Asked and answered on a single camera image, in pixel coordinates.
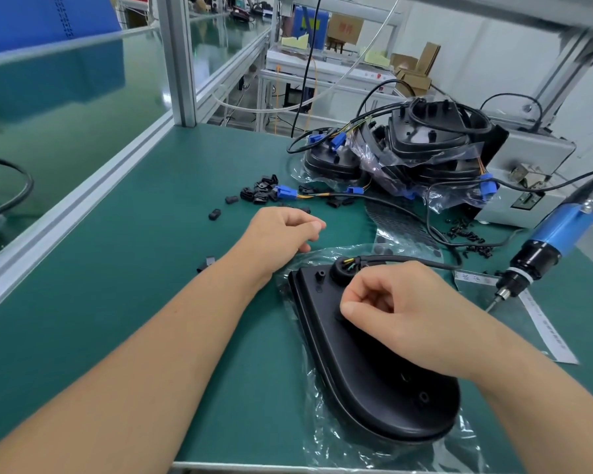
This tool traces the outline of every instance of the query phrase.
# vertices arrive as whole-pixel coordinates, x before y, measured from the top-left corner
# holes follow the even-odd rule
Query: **hand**
[[[340,309],[412,363],[474,382],[482,381],[520,339],[416,261],[359,271]]]
[[[252,266],[265,284],[297,252],[310,251],[307,241],[316,241],[325,227],[324,221],[296,208],[261,208],[229,255]]]

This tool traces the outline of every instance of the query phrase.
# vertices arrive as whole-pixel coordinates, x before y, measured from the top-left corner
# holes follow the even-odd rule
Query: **electric screwdriver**
[[[498,280],[496,296],[486,311],[518,296],[558,264],[593,225],[593,179],[578,188],[536,228]]]

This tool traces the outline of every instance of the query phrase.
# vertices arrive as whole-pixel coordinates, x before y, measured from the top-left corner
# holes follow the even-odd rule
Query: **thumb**
[[[390,345],[395,336],[396,315],[385,313],[366,303],[345,302],[340,311],[354,326],[375,337],[383,344]]]
[[[322,229],[323,225],[319,221],[311,221],[294,226],[292,232],[294,233],[295,244],[300,246],[308,239],[310,241],[316,241]]]

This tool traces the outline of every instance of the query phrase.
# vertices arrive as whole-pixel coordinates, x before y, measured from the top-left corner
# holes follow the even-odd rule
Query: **blue plastic bin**
[[[312,25],[314,25],[314,8],[307,9],[307,15],[304,15],[303,7],[297,6],[295,8],[295,21],[292,25],[292,36],[299,38],[306,33],[310,33],[310,41],[312,41]],[[314,48],[322,50],[325,48],[325,37],[327,36],[327,23],[329,23],[329,12],[319,10],[319,15],[316,17],[316,33],[314,34]]]

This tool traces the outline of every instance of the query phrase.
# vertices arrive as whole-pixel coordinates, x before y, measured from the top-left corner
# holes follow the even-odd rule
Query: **cardboard box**
[[[417,96],[427,94],[431,87],[433,80],[428,75],[435,64],[440,48],[434,43],[427,43],[419,59],[397,53],[391,55],[395,76],[397,79],[406,81]],[[411,96],[411,92],[403,84],[398,83],[396,88],[403,95]]]
[[[358,43],[363,23],[362,18],[334,13],[327,25],[327,36],[343,43],[355,45]]]

